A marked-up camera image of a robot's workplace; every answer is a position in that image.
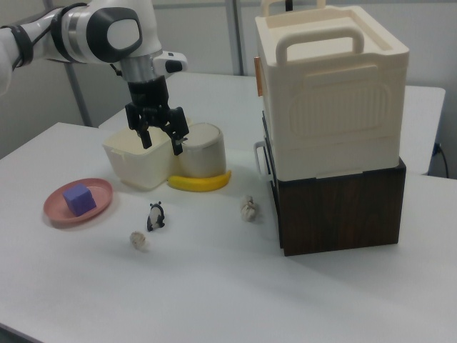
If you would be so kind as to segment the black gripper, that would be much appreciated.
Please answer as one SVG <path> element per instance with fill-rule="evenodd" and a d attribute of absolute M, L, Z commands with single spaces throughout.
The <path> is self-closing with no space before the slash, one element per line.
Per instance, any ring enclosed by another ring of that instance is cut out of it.
<path fill-rule="evenodd" d="M 171 139 L 174 155 L 181 154 L 189 127 L 181 107 L 169 108 L 166 78 L 160 76 L 147 82 L 129 82 L 128 87 L 131 103 L 125 106 L 127 122 L 130 130 L 141 139 L 143 148 L 152 146 L 149 126 L 164 126 L 162 130 Z"/>

